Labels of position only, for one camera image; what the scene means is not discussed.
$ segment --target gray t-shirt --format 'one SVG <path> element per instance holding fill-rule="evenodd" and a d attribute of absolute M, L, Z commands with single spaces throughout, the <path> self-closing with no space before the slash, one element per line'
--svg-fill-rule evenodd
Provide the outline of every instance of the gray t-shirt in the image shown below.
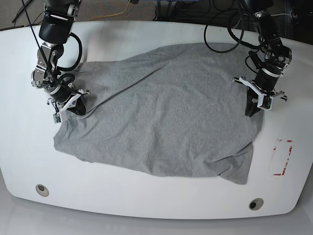
<path fill-rule="evenodd" d="M 75 86 L 91 91 L 83 98 L 88 113 L 67 112 L 55 149 L 155 176 L 219 175 L 246 184 L 263 118 L 263 112 L 245 116 L 246 87 L 231 82 L 254 79 L 247 56 L 244 47 L 215 54 L 205 44 L 185 44 L 82 63 Z"/>

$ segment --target circular hole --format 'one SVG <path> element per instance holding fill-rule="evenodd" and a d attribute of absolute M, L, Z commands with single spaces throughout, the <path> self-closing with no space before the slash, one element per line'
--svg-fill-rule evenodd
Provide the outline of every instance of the circular hole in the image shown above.
<path fill-rule="evenodd" d="M 36 192 L 42 197 L 49 196 L 49 190 L 43 185 L 36 185 Z"/>
<path fill-rule="evenodd" d="M 253 211 L 257 211 L 260 209 L 264 204 L 264 201 L 262 198 L 254 199 L 252 202 L 249 203 L 249 209 Z"/>

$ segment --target white table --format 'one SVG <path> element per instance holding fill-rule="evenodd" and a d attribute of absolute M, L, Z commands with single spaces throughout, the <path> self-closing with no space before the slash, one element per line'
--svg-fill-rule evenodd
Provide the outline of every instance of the white table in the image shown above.
<path fill-rule="evenodd" d="M 75 23 L 73 32 L 83 42 L 84 61 L 114 61 L 161 46 L 202 42 L 203 28 L 184 23 L 89 22 Z M 207 39 L 233 43 L 220 27 L 209 27 Z M 245 33 L 244 39 L 257 43 L 254 33 Z M 31 30 L 0 32 L 0 167 L 8 190 L 19 198 L 59 207 L 137 217 L 218 219 L 290 212 L 313 162 L 313 47 L 291 40 L 283 43 L 292 49 L 293 61 L 276 89 L 289 99 L 277 100 L 266 112 L 254 141 L 248 183 L 240 186 L 220 177 L 155 177 L 57 152 L 53 136 L 60 126 L 53 122 L 45 92 L 30 84 L 37 62 Z M 77 43 L 70 39 L 59 65 L 70 66 L 77 54 Z M 285 174 L 274 176 L 282 173 L 291 144 Z M 37 184 L 49 189 L 48 197 L 36 192 Z M 264 200 L 258 211 L 248 208 L 255 198 Z"/>

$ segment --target gray carpet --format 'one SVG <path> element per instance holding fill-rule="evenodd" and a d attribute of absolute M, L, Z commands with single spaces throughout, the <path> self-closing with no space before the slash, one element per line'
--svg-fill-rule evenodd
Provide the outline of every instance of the gray carpet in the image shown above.
<path fill-rule="evenodd" d="M 83 0 L 77 17 L 77 21 L 88 21 L 95 16 L 105 16 L 123 11 L 128 0 Z M 18 10 L 22 7 L 21 0 L 1 0 L 0 1 L 0 29 L 12 27 L 11 23 Z M 28 6 L 27 12 L 31 21 L 44 11 L 43 0 L 33 0 Z M 153 1 L 140 1 L 139 4 L 130 4 L 128 10 L 120 16 L 104 18 L 110 21 L 151 21 L 155 17 L 155 7 Z M 23 12 L 17 20 L 16 25 L 28 25 L 25 13 Z"/>

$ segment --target gray cloth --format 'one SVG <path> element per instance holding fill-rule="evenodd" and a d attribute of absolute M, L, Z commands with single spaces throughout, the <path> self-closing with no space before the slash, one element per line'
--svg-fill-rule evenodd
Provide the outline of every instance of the gray cloth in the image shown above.
<path fill-rule="evenodd" d="M 245 66 L 247 52 L 215 54 L 188 44 L 81 64 L 75 86 L 92 92 L 84 97 L 88 113 L 67 113 L 55 149 L 156 176 L 219 175 L 246 184 L 263 117 L 245 116 L 246 87 L 231 82 L 255 77 Z"/>

